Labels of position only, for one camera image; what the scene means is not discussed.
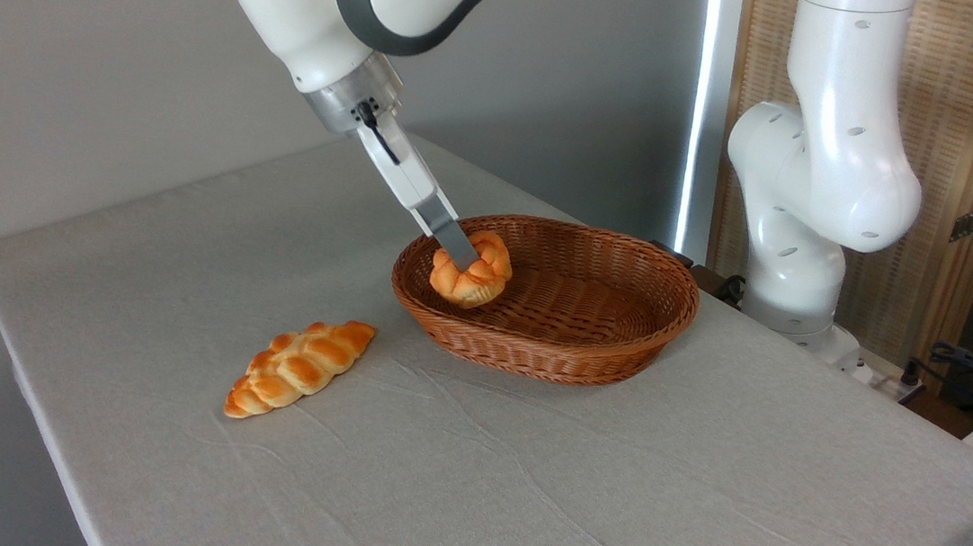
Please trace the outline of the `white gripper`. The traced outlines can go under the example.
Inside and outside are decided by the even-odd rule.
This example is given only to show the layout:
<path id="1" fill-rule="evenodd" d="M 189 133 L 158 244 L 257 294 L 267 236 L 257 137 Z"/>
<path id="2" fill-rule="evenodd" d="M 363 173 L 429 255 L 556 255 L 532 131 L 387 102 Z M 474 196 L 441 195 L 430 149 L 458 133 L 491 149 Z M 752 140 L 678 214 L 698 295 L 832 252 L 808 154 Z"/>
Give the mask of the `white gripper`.
<path id="1" fill-rule="evenodd" d="M 458 273 L 468 271 L 480 260 L 476 248 L 460 228 L 452 204 L 437 191 L 438 183 L 400 128 L 395 114 L 384 112 L 376 116 L 372 109 L 357 107 L 355 119 L 363 148 L 397 201 L 410 210 L 422 233 L 436 239 Z"/>

